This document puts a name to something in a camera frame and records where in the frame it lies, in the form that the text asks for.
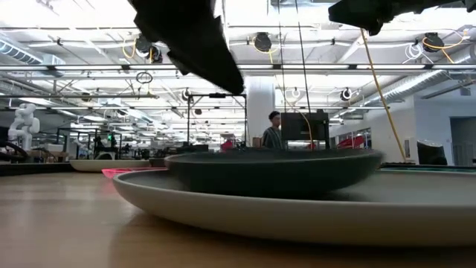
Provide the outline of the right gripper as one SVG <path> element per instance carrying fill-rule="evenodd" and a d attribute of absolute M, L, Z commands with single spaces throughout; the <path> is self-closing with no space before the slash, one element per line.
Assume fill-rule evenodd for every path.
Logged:
<path fill-rule="evenodd" d="M 468 13 L 476 10 L 476 0 L 340 0 L 328 8 L 329 20 L 365 29 L 370 36 L 377 35 L 384 23 L 401 13 L 421 13 L 430 7 L 458 3 Z"/>

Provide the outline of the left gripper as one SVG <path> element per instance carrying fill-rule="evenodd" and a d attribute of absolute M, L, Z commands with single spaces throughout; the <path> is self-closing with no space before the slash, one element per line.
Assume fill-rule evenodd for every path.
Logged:
<path fill-rule="evenodd" d="M 244 80 L 229 51 L 211 0 L 128 0 L 134 23 L 151 42 L 169 40 L 167 56 L 182 74 L 195 74 L 232 95 Z"/>

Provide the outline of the dark glossy plate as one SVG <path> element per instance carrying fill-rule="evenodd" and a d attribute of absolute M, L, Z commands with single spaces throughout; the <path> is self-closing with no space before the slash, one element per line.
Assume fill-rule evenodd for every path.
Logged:
<path fill-rule="evenodd" d="M 244 197 L 316 197 L 357 184 L 378 169 L 383 153 L 369 149 L 184 153 L 165 166 L 189 190 Z"/>

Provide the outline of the pink plastic plate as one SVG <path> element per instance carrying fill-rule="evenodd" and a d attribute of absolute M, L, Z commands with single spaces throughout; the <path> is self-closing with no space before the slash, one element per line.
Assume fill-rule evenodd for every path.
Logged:
<path fill-rule="evenodd" d="M 106 168 L 102 169 L 102 174 L 108 178 L 113 179 L 115 176 L 120 175 L 122 173 L 131 173 L 137 171 L 148 171 L 148 170 L 166 170 L 165 167 L 124 167 L 124 168 Z"/>

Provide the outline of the light grey plate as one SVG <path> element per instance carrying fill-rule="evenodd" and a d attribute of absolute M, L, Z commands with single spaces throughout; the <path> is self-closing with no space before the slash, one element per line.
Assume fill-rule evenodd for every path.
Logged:
<path fill-rule="evenodd" d="M 101 173 L 109 168 L 149 168 L 148 160 L 73 159 L 70 165 L 79 172 Z"/>

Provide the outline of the white pillar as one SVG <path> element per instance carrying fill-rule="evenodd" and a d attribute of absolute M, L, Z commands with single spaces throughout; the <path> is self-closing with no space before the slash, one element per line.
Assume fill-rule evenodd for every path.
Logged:
<path fill-rule="evenodd" d="M 245 87 L 248 143 L 252 147 L 260 147 L 263 133 L 271 126 L 268 117 L 274 111 L 275 79 L 274 77 L 247 77 Z"/>

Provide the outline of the person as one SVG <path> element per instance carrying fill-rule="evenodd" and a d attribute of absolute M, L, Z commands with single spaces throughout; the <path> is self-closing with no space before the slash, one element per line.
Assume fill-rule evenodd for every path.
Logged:
<path fill-rule="evenodd" d="M 261 138 L 261 145 L 268 149 L 283 150 L 285 148 L 280 131 L 280 113 L 273 111 L 268 115 L 271 126 L 268 127 Z"/>

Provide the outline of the black monitor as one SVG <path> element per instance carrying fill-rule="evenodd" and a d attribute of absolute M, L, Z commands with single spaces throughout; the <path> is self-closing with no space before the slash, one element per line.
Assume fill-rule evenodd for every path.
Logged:
<path fill-rule="evenodd" d="M 281 135 L 284 141 L 309 141 L 314 149 L 315 141 L 323 142 L 330 149 L 329 115 L 323 110 L 311 113 L 284 112 L 281 114 Z"/>

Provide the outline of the red object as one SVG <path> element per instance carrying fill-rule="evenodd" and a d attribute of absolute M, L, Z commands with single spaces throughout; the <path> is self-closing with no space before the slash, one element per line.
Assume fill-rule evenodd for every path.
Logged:
<path fill-rule="evenodd" d="M 362 135 L 346 138 L 337 144 L 338 149 L 357 149 L 364 148 L 365 139 Z"/>

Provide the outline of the black chair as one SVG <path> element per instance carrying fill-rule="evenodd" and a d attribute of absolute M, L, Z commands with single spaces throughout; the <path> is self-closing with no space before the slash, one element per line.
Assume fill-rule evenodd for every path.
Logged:
<path fill-rule="evenodd" d="M 444 147 L 441 144 L 429 140 L 418 140 L 417 151 L 421 165 L 446 166 L 448 164 Z"/>

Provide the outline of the large grey plate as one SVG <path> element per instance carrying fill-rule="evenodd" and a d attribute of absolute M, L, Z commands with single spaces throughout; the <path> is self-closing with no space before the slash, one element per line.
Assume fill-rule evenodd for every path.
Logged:
<path fill-rule="evenodd" d="M 122 173 L 113 185 L 147 213 L 233 235 L 359 246 L 476 245 L 476 173 L 381 170 L 314 200 L 193 192 L 165 170 Z"/>

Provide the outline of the white humanoid robot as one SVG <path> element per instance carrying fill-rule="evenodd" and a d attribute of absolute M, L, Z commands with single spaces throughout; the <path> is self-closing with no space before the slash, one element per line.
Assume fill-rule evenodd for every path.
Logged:
<path fill-rule="evenodd" d="M 17 142 L 21 139 L 21 148 L 24 151 L 31 149 L 33 134 L 40 130 L 40 121 L 34 116 L 36 105 L 22 103 L 15 111 L 15 118 L 8 129 L 8 141 Z"/>

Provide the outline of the silver air duct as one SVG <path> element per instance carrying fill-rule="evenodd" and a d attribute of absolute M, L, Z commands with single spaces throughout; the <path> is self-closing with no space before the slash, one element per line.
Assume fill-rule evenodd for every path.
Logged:
<path fill-rule="evenodd" d="M 0 54 L 27 65 L 65 65 L 65 61 L 56 55 L 35 52 L 4 36 L 0 36 Z"/>
<path fill-rule="evenodd" d="M 451 55 L 456 64 L 476 65 L 476 44 L 469 45 Z M 438 83 L 449 79 L 449 73 L 446 70 L 430 70 L 425 73 L 407 76 L 395 83 L 390 84 L 382 89 L 383 97 L 386 103 L 391 103 L 397 99 L 401 99 L 434 86 Z"/>

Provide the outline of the black workstation frame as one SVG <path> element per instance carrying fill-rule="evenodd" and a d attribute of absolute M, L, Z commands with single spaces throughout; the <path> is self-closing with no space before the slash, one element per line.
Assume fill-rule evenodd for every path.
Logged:
<path fill-rule="evenodd" d="M 121 158 L 123 135 L 111 130 L 98 128 L 58 128 L 57 141 L 64 141 L 64 151 L 71 159 L 112 159 Z"/>

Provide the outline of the black table edge rail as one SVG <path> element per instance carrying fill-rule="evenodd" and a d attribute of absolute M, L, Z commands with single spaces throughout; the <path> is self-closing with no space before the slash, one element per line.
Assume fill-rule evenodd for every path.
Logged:
<path fill-rule="evenodd" d="M 74 169 L 69 163 L 23 163 L 0 165 L 0 176 L 19 176 L 40 173 L 66 173 Z"/>

